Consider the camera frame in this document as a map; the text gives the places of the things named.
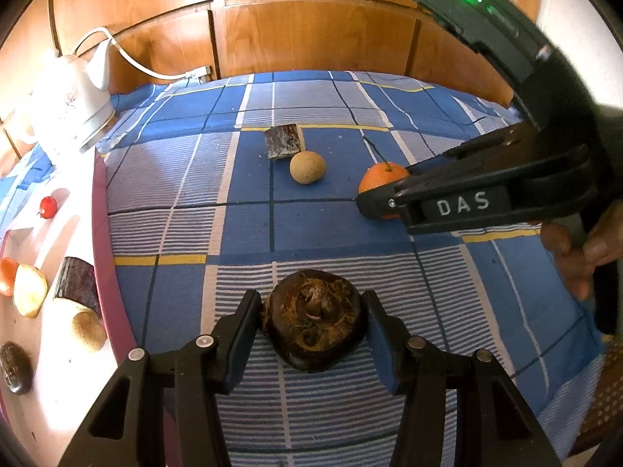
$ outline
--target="hand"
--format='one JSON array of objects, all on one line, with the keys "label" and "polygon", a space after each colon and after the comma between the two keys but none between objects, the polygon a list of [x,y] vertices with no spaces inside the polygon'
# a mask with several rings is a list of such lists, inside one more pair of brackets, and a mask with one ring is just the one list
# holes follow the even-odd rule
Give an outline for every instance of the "hand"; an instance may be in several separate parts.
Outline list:
[{"label": "hand", "polygon": [[541,241],[553,253],[567,290],[578,300],[586,300],[595,267],[623,258],[623,201],[615,200],[602,214],[581,249],[571,247],[566,226],[550,221],[543,222]]}]

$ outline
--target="white power cord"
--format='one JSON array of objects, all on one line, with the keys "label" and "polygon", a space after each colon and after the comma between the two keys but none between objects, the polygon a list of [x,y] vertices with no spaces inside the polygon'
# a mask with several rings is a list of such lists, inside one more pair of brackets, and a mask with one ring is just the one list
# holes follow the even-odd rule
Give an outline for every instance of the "white power cord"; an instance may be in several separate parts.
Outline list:
[{"label": "white power cord", "polygon": [[150,70],[149,68],[144,67],[140,63],[137,63],[135,60],[133,60],[132,57],[129,54],[127,54],[127,52],[124,51],[123,48],[119,45],[119,43],[114,39],[111,33],[104,27],[93,28],[90,32],[86,33],[78,41],[78,43],[76,44],[76,47],[74,47],[74,49],[71,51],[70,54],[76,54],[76,51],[82,45],[82,43],[86,39],[88,39],[88,37],[90,37],[92,34],[97,33],[97,32],[102,32],[104,35],[106,35],[110,39],[110,43],[116,47],[116,49],[119,51],[119,54],[122,55],[130,65],[137,68],[141,72],[145,72],[147,75],[151,75],[152,77],[155,77],[156,79],[162,79],[164,81],[176,81],[178,79],[188,79],[192,77],[203,77],[203,76],[208,75],[207,67],[195,68],[194,70],[184,72],[178,75],[164,75],[158,72],[154,72],[153,70]]}]

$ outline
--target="white kettle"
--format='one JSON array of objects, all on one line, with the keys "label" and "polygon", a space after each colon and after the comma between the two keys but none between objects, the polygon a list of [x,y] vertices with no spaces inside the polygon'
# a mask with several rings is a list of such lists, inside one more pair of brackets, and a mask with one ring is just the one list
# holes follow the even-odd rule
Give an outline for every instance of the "white kettle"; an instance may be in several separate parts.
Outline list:
[{"label": "white kettle", "polygon": [[110,43],[110,39],[100,43],[88,63],[72,54],[60,58],[48,54],[28,97],[34,136],[20,138],[26,144],[38,141],[57,168],[69,165],[104,136],[114,116],[108,92]]}]

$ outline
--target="table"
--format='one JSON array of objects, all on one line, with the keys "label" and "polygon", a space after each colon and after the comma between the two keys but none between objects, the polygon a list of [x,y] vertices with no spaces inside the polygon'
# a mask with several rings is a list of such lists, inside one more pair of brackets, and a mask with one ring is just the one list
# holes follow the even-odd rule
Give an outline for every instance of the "table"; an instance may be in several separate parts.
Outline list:
[{"label": "table", "polygon": [[[409,77],[341,71],[185,80],[113,102],[120,119],[98,148],[117,279],[138,345],[177,349],[210,332],[247,288],[265,298],[291,272],[323,269],[359,291],[376,290],[388,313],[441,349],[491,350],[556,452],[567,455],[603,346],[538,230],[517,224],[410,237],[399,220],[363,218],[353,201],[379,160],[363,136],[385,159],[407,165],[513,124],[515,111]],[[300,124],[307,149],[326,160],[320,182],[298,185],[287,162],[268,161],[262,130],[284,123]],[[18,178],[25,191],[38,181],[35,172],[20,174],[44,169],[40,155],[35,148],[13,179],[0,181],[5,218],[17,209],[7,198],[19,197],[10,191]],[[172,409],[170,395],[166,401]],[[309,375],[284,364],[261,333],[241,385],[218,402],[234,465],[289,467],[387,465],[404,403],[378,381],[365,341],[331,370]],[[450,465],[453,392],[446,417]]]}]

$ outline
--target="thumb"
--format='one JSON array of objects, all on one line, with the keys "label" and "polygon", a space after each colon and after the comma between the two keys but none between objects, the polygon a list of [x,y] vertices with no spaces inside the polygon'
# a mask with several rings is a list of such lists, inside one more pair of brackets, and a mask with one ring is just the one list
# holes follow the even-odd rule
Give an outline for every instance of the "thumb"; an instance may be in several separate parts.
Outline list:
[{"label": "thumb", "polygon": [[584,255],[593,265],[603,265],[623,255],[623,202],[616,200],[599,218],[584,244]]}]

